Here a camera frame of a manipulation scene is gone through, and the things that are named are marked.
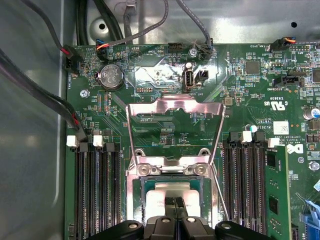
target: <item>motherboard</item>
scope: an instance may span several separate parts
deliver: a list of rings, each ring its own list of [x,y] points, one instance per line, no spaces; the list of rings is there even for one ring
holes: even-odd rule
[[[317,44],[74,48],[67,100],[88,143],[66,151],[66,240],[146,224],[176,195],[212,227],[228,217],[275,240],[319,239]]]

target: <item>cable connector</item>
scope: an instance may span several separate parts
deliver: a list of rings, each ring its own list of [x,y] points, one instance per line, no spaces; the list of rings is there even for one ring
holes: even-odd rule
[[[137,1],[136,0],[127,0],[126,1],[126,14],[129,16],[137,15]]]
[[[73,63],[82,62],[84,60],[72,46],[64,45],[63,48],[69,52],[69,54],[65,54],[65,56]]]

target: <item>red wire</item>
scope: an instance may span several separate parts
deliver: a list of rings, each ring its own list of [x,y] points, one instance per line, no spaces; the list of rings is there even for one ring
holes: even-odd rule
[[[77,120],[75,113],[72,113],[72,117],[74,119],[75,124],[79,125],[79,121]]]
[[[67,50],[65,50],[64,48],[61,48],[60,50],[61,50],[61,52],[63,52],[64,54],[67,54],[67,55],[69,55],[69,54],[70,54],[70,52],[68,52],[68,51],[67,51]]]

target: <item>white label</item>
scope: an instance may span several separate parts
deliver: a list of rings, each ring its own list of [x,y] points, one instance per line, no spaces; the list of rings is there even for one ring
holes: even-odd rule
[[[292,145],[292,144],[288,144],[286,146],[287,152],[288,154],[303,154],[304,153],[304,145],[303,144],[296,144],[296,145]]]
[[[313,186],[315,190],[320,191],[320,180]]]
[[[273,122],[274,135],[289,135],[289,122],[288,121],[274,121]]]
[[[265,101],[265,106],[271,106],[273,111],[285,111],[288,102],[285,101],[284,104],[282,101]]]

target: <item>orange wire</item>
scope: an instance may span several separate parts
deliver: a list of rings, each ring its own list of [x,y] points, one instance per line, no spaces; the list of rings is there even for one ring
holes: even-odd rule
[[[286,40],[287,42],[292,43],[292,44],[296,43],[296,40],[292,40],[292,39],[289,39],[287,37],[285,37],[284,40]]]
[[[102,44],[101,46],[98,46],[96,49],[99,50],[99,49],[102,49],[102,48],[106,48],[109,46],[109,43],[105,43],[105,44]]]

